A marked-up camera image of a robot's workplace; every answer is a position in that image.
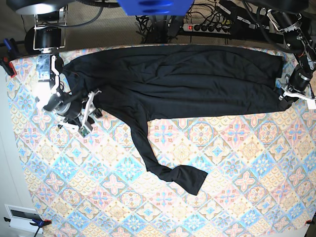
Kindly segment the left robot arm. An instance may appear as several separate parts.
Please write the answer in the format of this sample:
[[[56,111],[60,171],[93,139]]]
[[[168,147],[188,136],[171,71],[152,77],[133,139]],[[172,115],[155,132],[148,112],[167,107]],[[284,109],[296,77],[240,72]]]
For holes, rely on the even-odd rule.
[[[265,11],[265,16],[276,31],[283,35],[284,46],[278,45],[268,36],[261,22],[262,10]],[[313,45],[312,38],[302,30],[301,19],[301,14],[289,14],[261,7],[256,10],[257,24],[267,42],[279,51],[295,56],[298,65],[287,81],[287,88],[290,92],[302,93],[310,85],[313,73],[316,71],[316,47]]]

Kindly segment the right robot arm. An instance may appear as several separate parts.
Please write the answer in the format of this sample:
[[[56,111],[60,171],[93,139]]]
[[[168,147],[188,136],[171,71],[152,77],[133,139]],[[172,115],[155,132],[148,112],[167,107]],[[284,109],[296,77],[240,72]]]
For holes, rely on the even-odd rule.
[[[62,123],[81,126],[94,124],[91,115],[100,117],[100,109],[93,105],[97,92],[66,92],[61,81],[64,61],[59,49],[66,44],[68,7],[46,14],[36,14],[33,49],[40,52],[36,71],[38,83],[34,90],[37,107],[62,116]]]

